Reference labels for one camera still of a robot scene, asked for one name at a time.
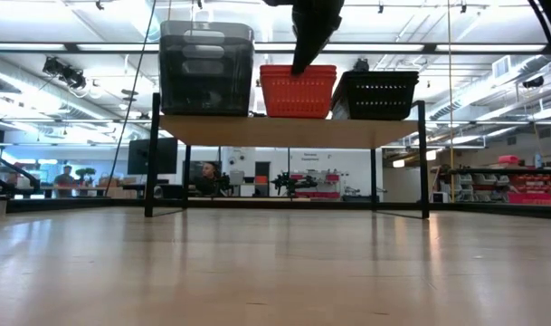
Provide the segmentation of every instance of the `wooden floor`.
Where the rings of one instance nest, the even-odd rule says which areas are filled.
[[[551,220],[141,213],[0,222],[0,325],[551,325]]]

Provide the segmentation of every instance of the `person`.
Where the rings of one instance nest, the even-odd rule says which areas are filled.
[[[219,171],[216,164],[205,162],[201,169],[201,176],[193,178],[193,185],[203,196],[217,196],[219,192],[215,181],[218,177]]]
[[[65,166],[64,173],[60,174],[58,177],[54,179],[54,186],[58,186],[58,187],[74,186],[75,180],[70,175],[71,172],[72,172],[72,167]],[[72,195],[71,189],[59,189],[56,191],[56,197],[58,198],[71,197],[71,195]]]

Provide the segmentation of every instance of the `ceiling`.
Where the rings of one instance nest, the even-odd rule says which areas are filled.
[[[346,0],[342,10],[343,22],[332,38],[332,43],[545,43],[546,38],[527,0],[467,0],[467,9],[461,13],[461,0],[451,0],[450,21],[447,0],[384,0],[384,11],[379,14],[378,1]],[[0,42],[22,43],[142,43],[145,36],[151,0],[102,0],[99,10],[95,0],[0,0]],[[172,20],[244,23],[254,31],[257,42],[294,42],[291,29],[290,7],[268,7],[260,0],[207,0],[203,10],[196,3],[185,0],[156,1],[157,31],[159,22]],[[121,90],[132,89],[137,71],[138,54],[87,54],[60,53],[61,61],[83,70],[89,84],[97,86],[92,93],[75,94],[65,85],[50,80],[42,72],[48,54],[0,53],[0,72],[13,79],[26,82],[40,92],[50,94],[62,103],[68,102],[71,115],[76,118],[112,119],[123,117],[119,105],[125,95]],[[514,57],[513,62],[525,61],[530,55]],[[315,64],[333,64],[339,73],[352,69],[358,58],[367,58],[370,67],[377,71],[420,71],[420,82],[414,97],[431,105],[435,111],[441,103],[450,100],[451,85],[454,94],[462,93],[492,72],[492,64],[503,55],[382,55],[357,52],[321,54]],[[262,64],[289,64],[291,54],[255,54],[254,79],[259,77]],[[547,84],[551,89],[551,65],[543,66]],[[145,54],[140,64],[137,101],[132,104],[132,116],[151,111],[151,94],[158,90],[158,60],[156,54]],[[481,93],[478,99],[461,108],[465,120],[475,120],[490,111],[519,102],[513,81]],[[252,110],[264,112],[260,88],[255,93]],[[527,91],[532,96],[536,91]],[[515,108],[495,118],[513,120],[509,114],[520,114]],[[13,117],[9,112],[5,117]],[[147,137],[147,125],[133,125],[125,137]],[[447,126],[431,130],[433,134],[446,131]]]

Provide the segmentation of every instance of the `red plastic basket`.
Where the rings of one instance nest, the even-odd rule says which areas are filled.
[[[261,86],[272,118],[325,119],[336,82],[336,66],[309,66],[299,77],[291,76],[290,65],[261,66]]]

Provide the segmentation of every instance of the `computer screen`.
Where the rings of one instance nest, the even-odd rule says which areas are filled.
[[[128,174],[148,173],[148,147],[150,139],[132,140],[128,146]],[[157,173],[175,174],[178,141],[174,138],[158,139]]]

